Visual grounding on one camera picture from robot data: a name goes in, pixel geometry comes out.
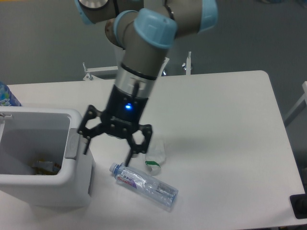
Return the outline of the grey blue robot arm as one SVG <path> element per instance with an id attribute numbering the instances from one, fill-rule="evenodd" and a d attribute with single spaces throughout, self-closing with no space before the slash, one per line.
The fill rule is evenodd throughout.
<path id="1" fill-rule="evenodd" d="M 175 39 L 214 27 L 218 6 L 214 0 L 166 0 L 157 9 L 142 0 L 77 0 L 86 24 L 105 22 L 109 41 L 124 50 L 105 110 L 88 106 L 78 133 L 88 142 L 101 134 L 125 139 L 125 160 L 147 153 L 152 126 L 139 123 L 168 50 Z"/>

